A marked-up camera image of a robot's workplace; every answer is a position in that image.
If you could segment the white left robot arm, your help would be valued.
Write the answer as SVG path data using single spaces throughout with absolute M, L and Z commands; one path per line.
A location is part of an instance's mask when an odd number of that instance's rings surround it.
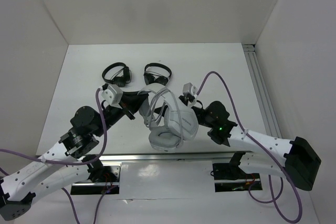
M 130 92 L 122 95 L 117 108 L 80 107 L 70 123 L 71 129 L 48 151 L 38 158 L 22 155 L 31 161 L 17 172 L 1 178 L 1 216 L 5 221 L 25 214 L 41 198 L 70 184 L 89 180 L 97 182 L 110 178 L 99 154 L 90 154 L 103 137 L 107 144 L 107 131 L 123 116 L 134 119 L 134 114 L 148 98 L 146 94 Z

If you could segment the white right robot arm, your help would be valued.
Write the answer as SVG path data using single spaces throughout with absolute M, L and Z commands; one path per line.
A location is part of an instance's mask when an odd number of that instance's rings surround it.
M 316 179 L 321 159 L 307 140 L 296 137 L 294 140 L 282 139 L 243 129 L 240 124 L 228 119 L 229 113 L 219 101 L 207 108 L 192 106 L 198 124 L 210 128 L 207 135 L 218 145 L 242 150 L 234 154 L 229 172 L 235 178 L 242 177 L 247 167 L 252 167 L 246 151 L 267 154 L 273 164 L 268 170 L 279 168 L 278 176 L 285 176 L 295 187 L 311 191 Z

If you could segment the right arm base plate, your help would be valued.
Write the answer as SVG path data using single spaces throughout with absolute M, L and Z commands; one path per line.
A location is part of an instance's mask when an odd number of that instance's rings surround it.
M 246 174 L 240 168 L 229 163 L 213 163 L 210 175 L 214 178 L 215 192 L 234 192 L 262 190 L 260 175 L 258 173 Z

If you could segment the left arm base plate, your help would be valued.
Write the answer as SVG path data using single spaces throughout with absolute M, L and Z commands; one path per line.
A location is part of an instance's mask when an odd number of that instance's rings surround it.
M 102 195 L 108 191 L 107 195 L 117 195 L 120 192 L 120 173 L 120 164 L 104 165 L 102 174 L 94 181 L 88 179 L 72 184 L 70 194 Z

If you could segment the white over-ear headphones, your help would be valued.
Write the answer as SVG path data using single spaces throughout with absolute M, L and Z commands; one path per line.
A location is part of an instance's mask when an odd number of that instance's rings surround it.
M 198 131 L 195 112 L 182 103 L 166 86 L 153 83 L 138 91 L 153 93 L 140 107 L 144 125 L 150 130 L 149 143 L 157 151 L 175 152 L 184 141 L 191 141 Z

